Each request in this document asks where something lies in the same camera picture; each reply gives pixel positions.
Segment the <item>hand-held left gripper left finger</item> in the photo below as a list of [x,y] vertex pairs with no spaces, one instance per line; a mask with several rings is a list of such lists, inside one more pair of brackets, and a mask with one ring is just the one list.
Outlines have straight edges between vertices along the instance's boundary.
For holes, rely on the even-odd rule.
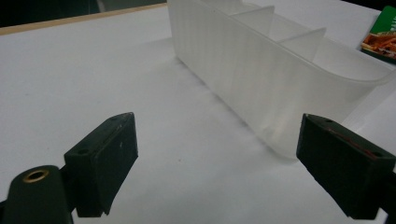
[[137,158],[134,113],[105,120],[64,154],[69,207],[79,217],[107,215]]

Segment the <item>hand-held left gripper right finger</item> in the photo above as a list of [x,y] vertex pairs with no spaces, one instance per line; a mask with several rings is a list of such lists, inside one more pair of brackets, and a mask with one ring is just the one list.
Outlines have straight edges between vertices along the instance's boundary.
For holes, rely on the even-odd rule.
[[296,156],[346,216],[396,220],[396,156],[341,124],[304,114]]

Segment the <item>translucent white divided storage box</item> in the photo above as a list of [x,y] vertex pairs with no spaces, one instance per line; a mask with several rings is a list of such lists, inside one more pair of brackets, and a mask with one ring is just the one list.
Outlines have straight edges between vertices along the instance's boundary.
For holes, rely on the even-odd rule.
[[294,158],[303,114],[342,122],[385,97],[396,69],[242,0],[167,0],[177,57],[276,153]]

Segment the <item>green snack packet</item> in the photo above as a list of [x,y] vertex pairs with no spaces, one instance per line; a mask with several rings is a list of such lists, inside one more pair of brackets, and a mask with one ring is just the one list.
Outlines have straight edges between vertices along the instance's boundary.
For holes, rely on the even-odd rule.
[[384,62],[396,64],[396,7],[383,8],[361,42],[361,51]]

